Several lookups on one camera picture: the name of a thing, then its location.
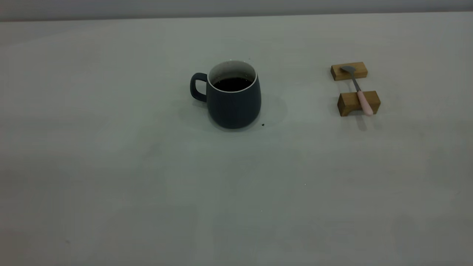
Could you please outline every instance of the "mug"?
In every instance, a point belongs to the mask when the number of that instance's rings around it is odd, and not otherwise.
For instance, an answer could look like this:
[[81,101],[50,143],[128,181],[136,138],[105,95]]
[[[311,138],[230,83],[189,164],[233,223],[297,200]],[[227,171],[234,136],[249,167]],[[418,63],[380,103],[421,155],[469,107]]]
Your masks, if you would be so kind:
[[[232,84],[228,79],[243,79],[248,86],[235,88],[236,84]],[[207,83],[206,94],[197,91],[196,80]],[[220,63],[214,66],[208,75],[196,73],[191,78],[191,95],[206,102],[212,119],[225,128],[236,129],[251,124],[261,109],[258,74],[250,64],[242,61]]]

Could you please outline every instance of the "dark liquid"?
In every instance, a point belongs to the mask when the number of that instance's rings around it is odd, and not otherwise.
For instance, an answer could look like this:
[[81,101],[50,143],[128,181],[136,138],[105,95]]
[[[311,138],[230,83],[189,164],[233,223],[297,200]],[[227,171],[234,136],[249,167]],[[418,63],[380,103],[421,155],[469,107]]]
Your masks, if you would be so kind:
[[242,78],[229,78],[215,83],[214,87],[222,91],[239,91],[246,89],[251,83],[251,81]]

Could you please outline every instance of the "pink spoon handle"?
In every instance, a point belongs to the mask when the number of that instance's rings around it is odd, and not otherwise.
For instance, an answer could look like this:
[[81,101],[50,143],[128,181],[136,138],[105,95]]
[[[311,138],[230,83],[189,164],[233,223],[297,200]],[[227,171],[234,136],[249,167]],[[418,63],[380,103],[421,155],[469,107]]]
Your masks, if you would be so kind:
[[358,94],[359,103],[361,104],[361,108],[363,109],[363,112],[365,112],[365,115],[372,116],[373,110],[371,109],[371,106],[369,106],[368,101],[366,101],[366,98],[363,92],[359,90],[357,94]]

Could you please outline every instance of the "gray wall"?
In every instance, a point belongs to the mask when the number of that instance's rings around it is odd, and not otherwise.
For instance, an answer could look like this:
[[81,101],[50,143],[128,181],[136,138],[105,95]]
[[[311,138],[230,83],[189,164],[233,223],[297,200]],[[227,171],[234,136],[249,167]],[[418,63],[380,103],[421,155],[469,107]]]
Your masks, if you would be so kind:
[[473,0],[0,0],[0,20],[473,10]]

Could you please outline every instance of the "white table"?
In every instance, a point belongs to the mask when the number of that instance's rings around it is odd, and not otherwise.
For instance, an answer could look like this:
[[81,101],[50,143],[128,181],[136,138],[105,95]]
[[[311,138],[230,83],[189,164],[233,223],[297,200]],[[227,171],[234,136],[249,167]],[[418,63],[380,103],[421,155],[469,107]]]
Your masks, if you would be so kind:
[[[0,24],[0,264],[473,263],[473,13]],[[189,81],[259,72],[215,126]],[[363,61],[373,117],[340,117]]]

